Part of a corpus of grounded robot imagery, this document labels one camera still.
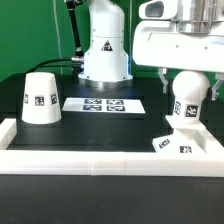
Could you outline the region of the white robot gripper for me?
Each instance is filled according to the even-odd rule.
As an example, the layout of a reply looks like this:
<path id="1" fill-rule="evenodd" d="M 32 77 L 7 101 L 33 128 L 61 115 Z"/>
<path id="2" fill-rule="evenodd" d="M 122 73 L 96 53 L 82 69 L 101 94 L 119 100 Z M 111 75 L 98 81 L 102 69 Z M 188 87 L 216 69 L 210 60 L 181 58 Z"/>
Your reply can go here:
<path id="1" fill-rule="evenodd" d="M 224 18 L 212 23 L 209 34 L 184 34 L 176 26 L 172 20 L 142 20 L 134 33 L 135 63 L 160 67 L 158 76 L 164 94 L 171 84 L 168 68 L 216 72 L 216 83 L 210 90 L 210 98 L 215 101 L 224 84 Z"/>

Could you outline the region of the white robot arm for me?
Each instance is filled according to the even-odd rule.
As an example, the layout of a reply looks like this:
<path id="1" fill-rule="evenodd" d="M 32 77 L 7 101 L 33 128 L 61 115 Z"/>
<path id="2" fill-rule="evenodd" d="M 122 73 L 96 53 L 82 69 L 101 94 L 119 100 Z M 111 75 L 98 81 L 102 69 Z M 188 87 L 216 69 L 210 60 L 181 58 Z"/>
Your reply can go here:
<path id="1" fill-rule="evenodd" d="M 214 72 L 224 83 L 224 0 L 149 0 L 139 6 L 132 54 L 123 48 L 124 12 L 111 0 L 85 0 L 90 10 L 90 47 L 81 79 L 118 83 L 130 79 L 128 60 L 168 69 Z"/>

